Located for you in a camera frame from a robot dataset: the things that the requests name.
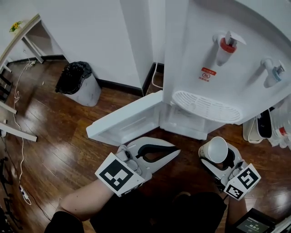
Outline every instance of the cup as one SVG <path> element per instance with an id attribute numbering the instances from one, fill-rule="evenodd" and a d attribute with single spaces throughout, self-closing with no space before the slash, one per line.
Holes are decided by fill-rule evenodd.
<path id="1" fill-rule="evenodd" d="M 222 137 L 214 137 L 199 148 L 198 154 L 214 163 L 221 163 L 228 154 L 227 143 Z"/>

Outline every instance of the black sleeve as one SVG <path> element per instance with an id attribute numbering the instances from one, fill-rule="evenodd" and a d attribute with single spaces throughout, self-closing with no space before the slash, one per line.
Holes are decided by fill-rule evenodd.
<path id="1" fill-rule="evenodd" d="M 84 233 L 83 224 L 73 215 L 63 211 L 58 211 L 54 214 L 49 225 L 47 225 L 45 233 L 63 232 Z"/>

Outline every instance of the black cable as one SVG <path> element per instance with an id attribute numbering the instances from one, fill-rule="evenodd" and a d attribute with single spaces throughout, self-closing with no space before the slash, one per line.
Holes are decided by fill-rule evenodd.
<path id="1" fill-rule="evenodd" d="M 12 161 L 12 159 L 11 159 L 11 156 L 10 156 L 10 154 L 9 154 L 9 152 L 8 152 L 8 150 L 7 150 L 7 146 L 6 146 L 6 140 L 4 141 L 3 140 L 3 137 L 1 137 L 1 139 L 2 139 L 2 142 L 4 143 L 4 146 L 5 146 L 5 149 L 4 149 L 4 151 L 7 153 L 7 155 L 8 155 L 8 157 L 9 157 L 9 159 L 10 159 L 10 161 L 11 161 L 11 163 L 13 164 L 13 166 L 14 166 L 14 169 L 16 170 L 16 172 L 17 172 L 17 169 L 16 169 L 16 166 L 15 166 L 15 164 L 13 163 L 13 161 Z M 35 200 L 35 203 L 36 203 L 36 205 L 38 206 L 38 208 L 43 212 L 43 214 L 45 215 L 45 217 L 48 219 L 48 220 L 50 220 L 50 218 L 47 216 L 47 214 L 43 211 L 43 209 L 39 206 L 39 204 L 37 203 L 37 201 L 36 201 L 36 199 L 35 199 L 35 197 L 28 191 L 28 190 L 26 190 L 32 197 L 33 197 L 33 199 Z"/>
<path id="2" fill-rule="evenodd" d="M 50 218 L 47 216 L 47 214 L 43 211 L 43 209 L 39 206 L 39 204 L 37 203 L 37 201 L 36 201 L 36 199 L 35 199 L 35 197 L 27 190 L 27 192 L 33 197 L 33 199 L 34 199 L 34 201 L 35 201 L 35 203 L 36 203 L 36 205 L 38 206 L 38 208 L 44 213 L 44 215 L 46 216 L 46 218 L 49 220 L 49 221 L 51 221 L 50 220 Z"/>
<path id="3" fill-rule="evenodd" d="M 227 197 L 228 197 L 228 194 L 223 198 L 223 201 L 225 201 Z"/>

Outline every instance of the wooden floor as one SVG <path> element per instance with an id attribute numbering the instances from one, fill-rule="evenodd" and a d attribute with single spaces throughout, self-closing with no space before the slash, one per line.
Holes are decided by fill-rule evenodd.
<path id="1" fill-rule="evenodd" d="M 110 152 L 117 147 L 87 138 L 86 127 L 110 112 L 129 104 L 139 97 L 104 88 L 95 107 L 84 107 L 60 93 L 55 86 L 66 61 L 46 61 L 36 63 L 24 72 L 18 84 L 20 100 L 16 104 L 17 122 L 22 130 L 38 136 L 37 142 L 24 141 L 25 159 L 21 183 L 52 218 L 59 200 L 96 177 L 94 172 Z M 12 64 L 12 74 L 5 73 L 8 80 L 15 83 L 26 63 Z M 156 75 L 161 83 L 162 75 Z M 7 104 L 13 106 L 13 94 Z M 158 88 L 150 87 L 149 92 Z M 8 123 L 15 126 L 13 116 Z M 181 149 L 180 155 L 159 170 L 140 190 L 155 206 L 155 213 L 168 203 L 178 192 L 201 191 L 218 192 L 213 179 L 200 166 L 198 149 L 203 141 L 155 129 L 147 136 L 167 140 Z M 291 151 L 279 147 L 272 148 L 267 140 L 260 144 L 250 144 L 242 138 L 242 127 L 225 125 L 209 134 L 207 140 L 221 136 L 237 147 L 242 157 L 253 163 L 262 176 L 259 184 L 246 197 L 248 209 L 254 207 L 276 219 L 291 214 Z M 13 135 L 6 137 L 7 149 L 20 174 L 21 139 Z M 11 163 L 7 163 L 8 172 Z M 30 197 L 32 205 L 27 205 L 18 190 L 18 180 L 9 188 L 13 193 L 14 212 L 22 220 L 22 232 L 42 233 L 49 223 Z M 224 232 L 225 216 L 217 230 Z M 94 232 L 89 222 L 84 224 L 85 232 Z"/>

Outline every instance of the forearm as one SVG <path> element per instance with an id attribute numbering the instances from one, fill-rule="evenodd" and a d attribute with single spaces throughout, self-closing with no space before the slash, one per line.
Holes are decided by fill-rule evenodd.
<path id="1" fill-rule="evenodd" d="M 113 194 L 101 180 L 95 180 L 66 196 L 56 211 L 66 211 L 85 221 L 98 213 Z"/>
<path id="2" fill-rule="evenodd" d="M 246 201 L 241 199 L 240 201 L 235 200 L 232 197 L 229 197 L 228 211 L 226 218 L 226 232 L 228 232 L 229 227 L 235 224 L 247 213 Z"/>

